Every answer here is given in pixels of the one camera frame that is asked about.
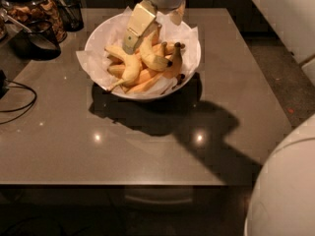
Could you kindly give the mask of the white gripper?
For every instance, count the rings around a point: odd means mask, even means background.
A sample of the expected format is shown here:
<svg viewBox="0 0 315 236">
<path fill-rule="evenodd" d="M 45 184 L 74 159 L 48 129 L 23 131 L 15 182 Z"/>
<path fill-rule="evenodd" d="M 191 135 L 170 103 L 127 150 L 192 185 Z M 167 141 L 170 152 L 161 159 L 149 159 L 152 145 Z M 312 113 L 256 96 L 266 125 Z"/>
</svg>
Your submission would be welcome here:
<svg viewBox="0 0 315 236">
<path fill-rule="evenodd" d="M 186 0 L 143 0 L 132 10 L 123 38 L 122 47 L 127 54 L 133 54 L 145 36 L 160 31 L 157 21 L 158 10 L 169 10 L 170 20 L 179 26 L 183 20 Z"/>
</svg>

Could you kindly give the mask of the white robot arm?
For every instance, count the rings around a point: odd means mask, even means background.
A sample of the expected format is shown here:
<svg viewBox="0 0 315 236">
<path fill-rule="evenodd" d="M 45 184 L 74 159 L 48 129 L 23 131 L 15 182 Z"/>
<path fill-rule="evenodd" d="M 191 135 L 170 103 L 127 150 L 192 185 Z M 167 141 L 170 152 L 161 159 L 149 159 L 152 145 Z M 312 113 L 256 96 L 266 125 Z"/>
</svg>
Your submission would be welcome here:
<svg viewBox="0 0 315 236">
<path fill-rule="evenodd" d="M 204 32 L 203 74 L 180 91 L 131 102 L 125 123 L 152 136 L 172 134 L 219 178 L 205 185 L 191 168 L 183 188 L 190 208 L 145 205 L 132 234 L 142 236 L 315 236 L 314 88 L 289 63 L 278 64 L 279 39 L 229 45 L 206 9 L 188 19 Z"/>
</svg>

